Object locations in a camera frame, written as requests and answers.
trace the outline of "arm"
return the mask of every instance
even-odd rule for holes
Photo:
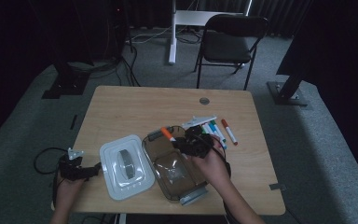
[[[60,181],[57,188],[56,206],[50,224],[66,224],[68,223],[69,214],[74,204],[77,194],[84,183],[84,179],[75,181],[62,179],[59,175]]]
[[[220,149],[220,145],[215,140],[214,148]],[[240,223],[264,223],[231,182],[224,162],[214,150],[210,150],[204,159],[197,157],[190,157],[190,159],[199,167],[206,180],[220,194],[232,216]]]

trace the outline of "wooden tabletop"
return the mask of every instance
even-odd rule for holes
[[[210,103],[202,105],[200,98]],[[227,138],[227,161],[231,179],[259,215],[281,215],[284,203],[279,189],[271,190],[277,178],[248,91],[194,90],[101,86],[96,89],[77,136],[74,150],[84,150],[82,165],[100,161],[103,144],[136,134],[141,139],[162,126],[182,125],[194,116],[217,116],[216,123]],[[225,132],[225,119],[238,140],[234,146]],[[102,171],[86,182],[73,208],[75,212],[144,214],[225,214],[222,199],[207,186],[207,195],[188,206],[164,197],[158,182],[124,201],[110,198]]]

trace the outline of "chair backrest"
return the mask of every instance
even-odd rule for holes
[[[269,21],[263,17],[218,14],[205,24],[204,32],[214,30],[227,35],[263,38],[269,28]]]

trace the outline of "black folding chair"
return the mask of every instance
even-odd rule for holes
[[[228,14],[212,16],[205,24],[199,56],[194,67],[194,72],[197,67],[199,68],[197,89],[200,87],[202,65],[235,66],[233,74],[236,74],[243,64],[250,62],[243,88],[246,91],[255,61],[257,44],[266,35],[268,28],[268,20],[262,17]],[[246,37],[255,38],[250,48]]]

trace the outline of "white desk frame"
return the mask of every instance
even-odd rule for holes
[[[172,0],[172,37],[169,63],[175,64],[176,61],[176,25],[204,26],[212,16],[222,13],[230,15],[245,15],[245,13],[233,12],[176,10],[176,0]]]

